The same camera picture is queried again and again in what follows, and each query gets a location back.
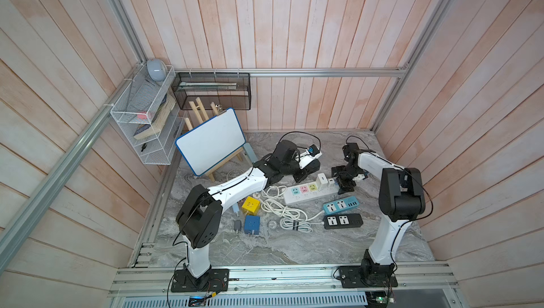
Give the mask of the yellow cube socket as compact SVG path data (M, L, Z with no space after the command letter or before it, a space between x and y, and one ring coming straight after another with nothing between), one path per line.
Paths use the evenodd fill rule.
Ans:
M247 215L257 216L261 208L261 204L262 203L260 200L248 196L242 205L242 212Z

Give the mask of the black power strip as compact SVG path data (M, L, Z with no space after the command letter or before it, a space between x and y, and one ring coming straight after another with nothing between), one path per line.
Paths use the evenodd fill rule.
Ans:
M324 228L326 230L340 230L359 228L364 225L360 214L333 214L323 218Z

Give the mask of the teal power strip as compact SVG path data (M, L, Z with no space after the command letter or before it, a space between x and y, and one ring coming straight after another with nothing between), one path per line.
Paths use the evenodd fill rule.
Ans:
M324 214L331 215L356 209L358 206L360 206L360 203L357 198L355 196L349 196L324 204L323 210Z

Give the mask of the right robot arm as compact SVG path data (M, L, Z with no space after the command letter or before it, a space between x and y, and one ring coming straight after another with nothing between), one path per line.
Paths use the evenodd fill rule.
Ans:
M389 162L371 149L361 149L356 143L343 146L345 166L331 169L339 186L339 194L354 191L357 176L375 176L380 182L378 204L381 223L370 248L365 252L362 266L394 269L394 256L411 223L426 209L421 173Z

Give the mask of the blue cube socket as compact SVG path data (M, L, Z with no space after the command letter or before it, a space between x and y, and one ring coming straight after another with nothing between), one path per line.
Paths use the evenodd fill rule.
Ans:
M261 223L261 220L259 216L254 216L254 215L246 216L245 223L244 223L244 233L251 234L251 235L259 235L260 223Z

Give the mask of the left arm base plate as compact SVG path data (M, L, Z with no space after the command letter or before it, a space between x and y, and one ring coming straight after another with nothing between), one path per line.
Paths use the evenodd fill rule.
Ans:
M174 271L171 292L224 292L228 290L230 270L209 269L201 277L191 275L188 269Z

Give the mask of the white USB charger plug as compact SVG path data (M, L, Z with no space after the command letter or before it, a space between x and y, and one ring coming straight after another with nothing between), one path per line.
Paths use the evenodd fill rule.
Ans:
M319 174L317 175L316 183L317 183L317 187L318 187L319 189L321 189L321 188L323 188L323 187L328 186L329 180L328 180L328 178L325 176L324 173L319 173Z

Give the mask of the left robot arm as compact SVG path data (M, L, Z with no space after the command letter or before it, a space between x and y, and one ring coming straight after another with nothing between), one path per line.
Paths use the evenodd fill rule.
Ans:
M187 275L199 279L211 269L208 245L218 233L222 214L240 200L273 186L286 176L298 183L320 170L322 152L317 145L305 151L281 140L274 151L252 164L241 176L218 186L194 186L179 210L176 222L187 248Z

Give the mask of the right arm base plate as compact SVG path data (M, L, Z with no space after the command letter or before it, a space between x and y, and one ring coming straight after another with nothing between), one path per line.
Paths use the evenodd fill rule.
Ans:
M398 281L393 274L394 265L340 266L336 277L342 288L396 288Z

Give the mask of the black adapter plug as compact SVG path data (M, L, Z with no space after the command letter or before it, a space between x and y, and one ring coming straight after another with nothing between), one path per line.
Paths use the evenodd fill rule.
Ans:
M234 231L236 233L239 233L242 230L242 221L241 220L235 220L234 222Z

